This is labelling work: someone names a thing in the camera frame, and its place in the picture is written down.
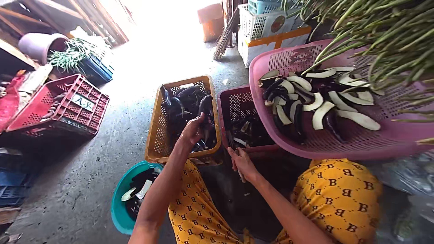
orange tape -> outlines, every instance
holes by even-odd
[[[288,38],[292,38],[292,37],[296,37],[296,36],[302,36],[302,35],[309,34],[311,30],[312,30],[312,28],[310,26],[308,26],[308,27],[296,29],[293,31],[285,32],[282,34],[277,34],[275,36],[269,36],[269,37],[264,37],[261,39],[251,40],[247,44],[247,46],[251,47],[251,46],[259,46],[259,45],[263,45],[263,44],[269,45],[270,43],[276,42],[274,49],[278,49],[282,45],[283,40],[288,39]]]

broom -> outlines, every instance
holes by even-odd
[[[214,52],[213,59],[216,61],[220,61],[223,58],[224,52],[227,48],[227,43],[229,42],[229,38],[232,38],[232,30],[235,26],[235,21],[237,18],[239,18],[240,10],[238,7],[235,8],[235,12],[233,13],[232,17],[229,20],[229,23],[227,24],[226,28],[224,29],[224,32],[220,35],[218,42],[217,42],[217,48]]]

circular sticker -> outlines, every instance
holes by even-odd
[[[271,32],[273,32],[273,33],[278,32],[282,28],[284,23],[285,23],[285,17],[284,16],[281,15],[281,16],[277,17],[271,25]]]

red cloth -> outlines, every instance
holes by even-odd
[[[15,77],[6,88],[7,95],[0,98],[0,133],[12,122],[18,105],[20,104],[20,95],[17,89],[21,86],[25,76]]]

teal plastic bowl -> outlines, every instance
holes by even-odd
[[[130,183],[134,176],[142,173],[150,168],[159,168],[163,170],[161,164],[148,163],[141,161],[129,169],[116,186],[112,198],[112,221],[119,232],[122,234],[131,235],[133,233],[135,221],[130,218],[125,209],[125,203],[121,201],[122,195],[125,194],[130,188]]]

